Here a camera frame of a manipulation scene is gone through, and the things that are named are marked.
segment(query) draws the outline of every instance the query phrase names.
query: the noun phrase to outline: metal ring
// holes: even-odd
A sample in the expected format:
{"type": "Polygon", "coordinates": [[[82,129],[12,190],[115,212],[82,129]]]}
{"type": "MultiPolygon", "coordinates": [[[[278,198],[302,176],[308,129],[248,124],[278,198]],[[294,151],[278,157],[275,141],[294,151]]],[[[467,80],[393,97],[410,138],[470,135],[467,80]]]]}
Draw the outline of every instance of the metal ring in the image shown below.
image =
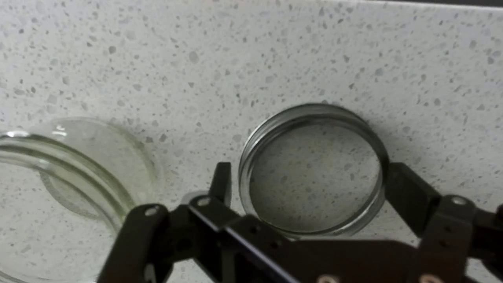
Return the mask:
{"type": "Polygon", "coordinates": [[[379,160],[379,177],[365,201],[365,204],[346,221],[332,226],[328,229],[299,232],[281,229],[284,234],[294,237],[308,236],[328,236],[328,234],[354,234],[361,229],[374,215],[379,212],[385,201],[385,179],[388,174],[388,152],[380,138],[369,129],[369,125],[355,113],[330,105],[330,103],[302,103],[297,107],[286,108],[275,116],[266,119],[258,125],[248,137],[244,152],[239,160],[239,195],[245,212],[258,215],[251,203],[250,179],[256,157],[267,148],[275,138],[283,133],[305,124],[330,122],[344,127],[360,135],[374,151],[379,160]]]}

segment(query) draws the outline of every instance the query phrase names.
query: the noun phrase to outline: screw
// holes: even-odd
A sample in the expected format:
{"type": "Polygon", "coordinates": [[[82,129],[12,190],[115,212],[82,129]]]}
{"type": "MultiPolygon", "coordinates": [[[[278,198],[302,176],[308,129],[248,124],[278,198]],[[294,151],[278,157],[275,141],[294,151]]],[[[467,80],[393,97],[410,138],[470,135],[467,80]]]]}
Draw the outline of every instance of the screw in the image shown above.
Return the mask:
{"type": "Polygon", "coordinates": [[[209,196],[203,196],[198,199],[198,206],[207,206],[209,204],[209,196]]]}
{"type": "Polygon", "coordinates": [[[152,206],[152,207],[148,207],[146,210],[144,210],[144,215],[146,217],[151,217],[151,215],[156,215],[157,212],[159,212],[159,206],[152,206]]]}
{"type": "Polygon", "coordinates": [[[316,283],[339,283],[339,278],[338,276],[333,276],[330,273],[324,273],[324,275],[319,275],[317,276],[317,281],[316,283]]]}
{"type": "Polygon", "coordinates": [[[434,273],[423,273],[420,283],[443,283],[443,280],[434,273]]]}
{"type": "Polygon", "coordinates": [[[453,201],[454,204],[457,204],[457,206],[467,204],[467,199],[462,198],[462,196],[453,196],[451,201],[453,201]]]}

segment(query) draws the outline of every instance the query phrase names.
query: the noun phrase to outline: countertop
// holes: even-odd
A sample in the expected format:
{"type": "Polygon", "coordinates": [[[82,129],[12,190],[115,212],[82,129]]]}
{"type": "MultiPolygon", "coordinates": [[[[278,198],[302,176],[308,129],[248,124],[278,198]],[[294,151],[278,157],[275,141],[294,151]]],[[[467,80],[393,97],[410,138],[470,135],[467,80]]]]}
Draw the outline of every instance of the countertop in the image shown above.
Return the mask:
{"type": "MultiPolygon", "coordinates": [[[[440,192],[495,209],[501,26],[503,9],[377,1],[3,0],[0,127],[121,124],[163,160],[174,207],[207,188],[218,160],[236,170],[262,119],[330,102],[369,121],[391,159],[440,192]]],[[[360,236],[413,242],[388,206],[360,236]]],[[[209,281],[193,264],[173,280],[209,281]]]]}

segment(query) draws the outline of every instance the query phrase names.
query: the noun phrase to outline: granite surface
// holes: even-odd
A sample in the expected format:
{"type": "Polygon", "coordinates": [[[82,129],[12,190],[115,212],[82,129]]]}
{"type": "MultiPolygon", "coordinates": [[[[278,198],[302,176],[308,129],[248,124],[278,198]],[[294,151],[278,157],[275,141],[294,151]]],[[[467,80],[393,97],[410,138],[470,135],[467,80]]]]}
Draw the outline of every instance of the granite surface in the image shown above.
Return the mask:
{"type": "MultiPolygon", "coordinates": [[[[236,170],[264,118],[332,102],[440,192],[495,209],[501,26],[498,9],[376,1],[1,0],[0,127],[115,121],[162,160],[174,207],[218,160],[236,170]]],[[[413,242],[388,206],[358,237],[413,242]]],[[[173,280],[209,281],[193,264],[173,280]]]]}

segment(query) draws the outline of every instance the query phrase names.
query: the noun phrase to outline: black metal arm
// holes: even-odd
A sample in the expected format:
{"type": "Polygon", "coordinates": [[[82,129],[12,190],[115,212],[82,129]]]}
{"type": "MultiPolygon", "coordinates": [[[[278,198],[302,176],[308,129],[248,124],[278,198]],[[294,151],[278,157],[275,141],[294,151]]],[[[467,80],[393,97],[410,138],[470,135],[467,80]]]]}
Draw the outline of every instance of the black metal arm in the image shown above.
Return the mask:
{"type": "Polygon", "coordinates": [[[226,204],[229,163],[218,163],[206,196],[168,212],[162,204],[130,210],[99,283],[162,283],[173,264],[195,259],[222,283],[261,281],[473,281],[467,258],[503,280],[503,209],[490,214],[467,198],[442,196],[404,163],[391,163],[387,199],[421,237],[394,240],[291,240],[226,204]]]}

